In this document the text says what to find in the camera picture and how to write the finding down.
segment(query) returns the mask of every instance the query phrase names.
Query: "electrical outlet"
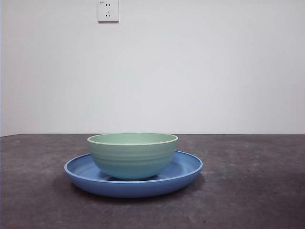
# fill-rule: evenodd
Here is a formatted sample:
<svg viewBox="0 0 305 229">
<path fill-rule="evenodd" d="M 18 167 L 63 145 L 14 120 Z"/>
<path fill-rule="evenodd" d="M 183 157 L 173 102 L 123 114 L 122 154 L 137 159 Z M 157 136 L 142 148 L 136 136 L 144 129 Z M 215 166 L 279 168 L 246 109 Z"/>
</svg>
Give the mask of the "electrical outlet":
<svg viewBox="0 0 305 229">
<path fill-rule="evenodd" d="M 119 21 L 119 0 L 100 0 L 98 2 L 98 21 Z"/>
</svg>

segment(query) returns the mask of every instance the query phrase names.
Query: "tableware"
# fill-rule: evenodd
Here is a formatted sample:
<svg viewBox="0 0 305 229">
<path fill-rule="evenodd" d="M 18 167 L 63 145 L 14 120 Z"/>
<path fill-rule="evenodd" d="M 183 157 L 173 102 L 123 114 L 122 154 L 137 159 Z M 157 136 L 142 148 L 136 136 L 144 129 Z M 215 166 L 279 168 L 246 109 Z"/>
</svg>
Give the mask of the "tableware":
<svg viewBox="0 0 305 229">
<path fill-rule="evenodd" d="M 120 179 L 151 177 L 173 158 L 178 137 L 157 133 L 120 133 L 91 136 L 90 152 L 96 166 Z"/>
<path fill-rule="evenodd" d="M 140 198 L 179 190 L 200 173 L 202 161 L 191 154 L 176 151 L 172 161 L 158 175 L 142 181 L 122 181 L 100 171 L 91 154 L 68 161 L 64 169 L 77 187 L 102 196 Z"/>
</svg>

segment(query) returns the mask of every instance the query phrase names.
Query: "dark floor surface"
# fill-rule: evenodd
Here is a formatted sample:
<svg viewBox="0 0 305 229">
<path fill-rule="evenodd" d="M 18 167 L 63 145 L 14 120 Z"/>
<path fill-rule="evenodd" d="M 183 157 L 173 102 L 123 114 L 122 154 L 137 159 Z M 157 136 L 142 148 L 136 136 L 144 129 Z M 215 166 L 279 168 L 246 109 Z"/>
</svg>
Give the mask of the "dark floor surface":
<svg viewBox="0 0 305 229">
<path fill-rule="evenodd" d="M 305 135 L 178 135 L 200 176 L 138 199 L 70 182 L 63 165 L 89 152 L 88 136 L 1 138 L 2 229 L 305 229 Z"/>
</svg>

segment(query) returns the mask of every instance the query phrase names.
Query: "bowl rim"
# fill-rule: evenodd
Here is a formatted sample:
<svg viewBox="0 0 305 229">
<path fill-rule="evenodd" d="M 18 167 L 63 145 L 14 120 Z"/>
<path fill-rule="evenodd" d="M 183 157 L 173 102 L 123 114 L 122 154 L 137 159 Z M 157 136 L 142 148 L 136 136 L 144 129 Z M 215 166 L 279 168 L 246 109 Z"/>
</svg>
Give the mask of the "bowl rim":
<svg viewBox="0 0 305 229">
<path fill-rule="evenodd" d="M 106 143 L 106 142 L 96 142 L 92 141 L 91 138 L 101 136 L 101 135 L 120 135 L 120 134 L 158 134 L 158 135 L 168 135 L 168 136 L 173 136 L 173 140 L 169 141 L 163 141 L 163 142 L 152 142 L 152 143 L 143 143 L 143 144 L 119 144 L 119 143 Z M 152 133 L 152 132 L 123 132 L 123 133 L 111 133 L 111 134 L 101 134 L 101 135 L 93 135 L 87 138 L 87 141 L 90 143 L 94 144 L 99 144 L 99 145 L 108 145 L 108 146 L 149 146 L 149 145 L 158 145 L 158 144 L 165 144 L 165 143 L 170 143 L 177 141 L 179 138 L 176 135 L 171 135 L 171 134 L 163 134 L 163 133 Z"/>
</svg>

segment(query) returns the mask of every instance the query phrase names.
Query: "green bowl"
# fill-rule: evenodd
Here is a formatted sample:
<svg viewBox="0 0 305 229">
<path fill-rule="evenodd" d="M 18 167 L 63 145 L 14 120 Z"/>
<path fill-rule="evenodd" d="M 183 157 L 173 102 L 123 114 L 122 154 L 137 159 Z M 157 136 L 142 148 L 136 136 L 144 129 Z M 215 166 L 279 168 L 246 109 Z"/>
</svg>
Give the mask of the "green bowl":
<svg viewBox="0 0 305 229">
<path fill-rule="evenodd" d="M 90 152 L 96 166 L 119 179 L 154 176 L 172 160 L 178 137 L 157 133 L 121 133 L 91 136 Z"/>
</svg>

